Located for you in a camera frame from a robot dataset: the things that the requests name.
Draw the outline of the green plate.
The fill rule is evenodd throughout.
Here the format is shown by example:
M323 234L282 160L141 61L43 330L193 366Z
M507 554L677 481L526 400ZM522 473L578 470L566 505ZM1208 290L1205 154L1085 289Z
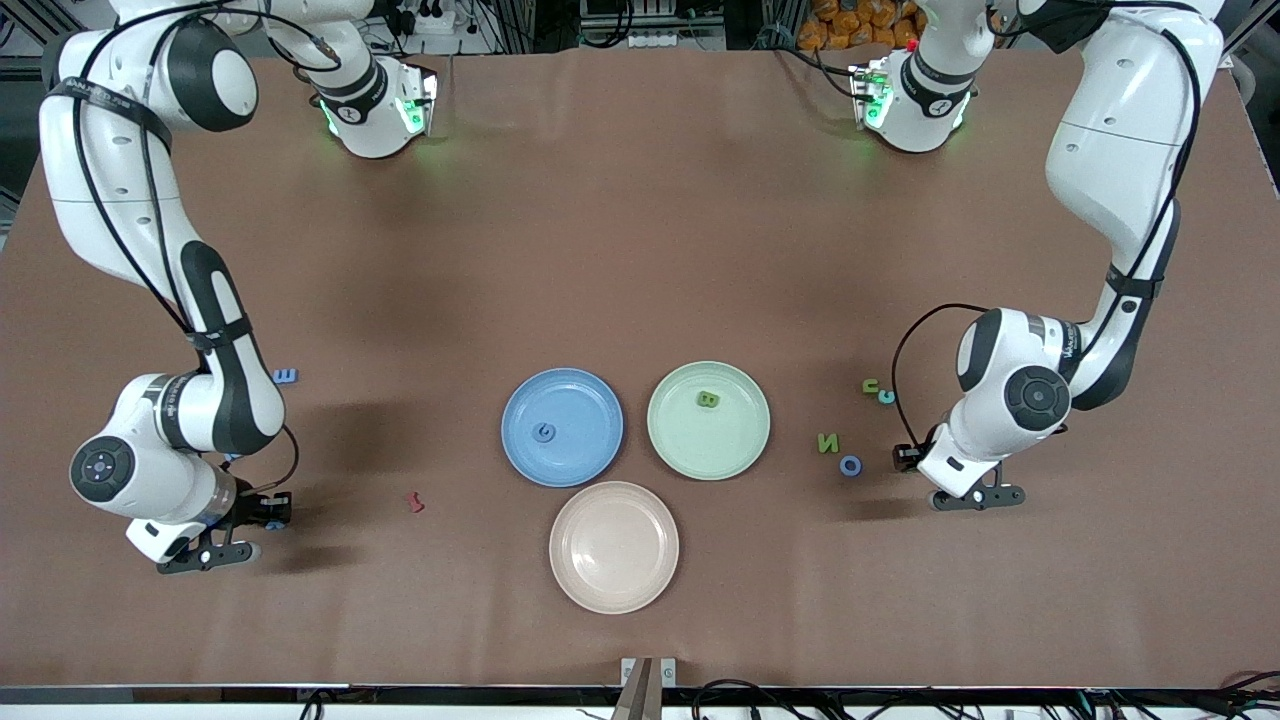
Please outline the green plate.
M699 407L699 391L719 396ZM727 480L750 469L771 438L771 406L762 387L727 363L701 360L659 380L646 407L652 447L668 468L694 480Z

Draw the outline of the blue plate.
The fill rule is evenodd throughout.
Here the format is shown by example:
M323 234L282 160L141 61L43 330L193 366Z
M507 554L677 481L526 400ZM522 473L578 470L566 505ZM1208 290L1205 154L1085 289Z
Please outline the blue plate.
M532 428L556 427L538 443ZM504 407L500 442L515 470L530 482L570 488L599 477L617 456L625 415L616 392L600 377L577 368L553 368L522 382Z

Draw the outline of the brown paper table cover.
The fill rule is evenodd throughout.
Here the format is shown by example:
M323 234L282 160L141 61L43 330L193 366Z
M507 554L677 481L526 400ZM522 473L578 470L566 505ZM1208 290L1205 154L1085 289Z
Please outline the brown paper table cover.
M268 365L300 375L294 519L252 530L262 557L239 568L161 577L73 492L120 388L195 359L146 291L70 251L32 174L0 252L0 685L605 684L637 655L689 684L1280 669L1280 199L1228 74L1126 392L1007 461L1024 505L937 512L861 382L941 304L1094 311L1108 246L1044 182L1078 55L995 53L922 155L769 53L430 67L431 136L393 158L347 152L275 60L251 124L175 135L189 219ZM646 432L659 380L701 360L771 406L765 452L727 480L672 470ZM599 477L550 488L511 465L500 419L564 366L611 386L625 429ZM673 580L625 615L577 606L548 553L564 503L608 480L680 534Z

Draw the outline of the bag of orange fruit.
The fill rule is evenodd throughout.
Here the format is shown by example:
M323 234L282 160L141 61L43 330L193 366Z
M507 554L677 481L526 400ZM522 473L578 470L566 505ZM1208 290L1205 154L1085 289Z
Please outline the bag of orange fruit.
M928 24L914 0L809 0L795 44L804 53L869 44L914 49Z

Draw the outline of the aluminium frame post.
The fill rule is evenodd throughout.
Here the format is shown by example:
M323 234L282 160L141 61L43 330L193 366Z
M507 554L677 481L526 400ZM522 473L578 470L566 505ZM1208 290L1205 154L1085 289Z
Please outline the aluminium frame post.
M1224 19L1229 5L1234 5L1239 10L1240 17L1234 24ZM1280 12L1280 0L1249 0L1247 10L1244 10L1244 0L1228 0L1219 14L1219 19L1222 20L1221 26L1229 29L1224 40L1222 59L1226 60L1231 54L1243 49L1251 36L1265 28L1276 12Z

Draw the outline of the beige plate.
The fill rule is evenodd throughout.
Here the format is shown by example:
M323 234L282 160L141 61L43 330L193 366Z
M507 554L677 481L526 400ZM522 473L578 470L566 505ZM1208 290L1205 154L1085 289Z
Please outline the beige plate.
M673 580L680 534L675 515L655 493L608 480L564 503L548 553L557 584L577 606L625 615L653 603Z

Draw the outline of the white power strip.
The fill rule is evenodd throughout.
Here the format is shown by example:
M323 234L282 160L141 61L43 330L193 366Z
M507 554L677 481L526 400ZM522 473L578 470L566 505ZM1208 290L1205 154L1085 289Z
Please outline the white power strip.
M708 53L721 53L727 49L724 35L719 28L650 28L632 31L625 41L627 49L690 47Z
M457 13L451 0L392 0L388 28L396 37L453 35Z

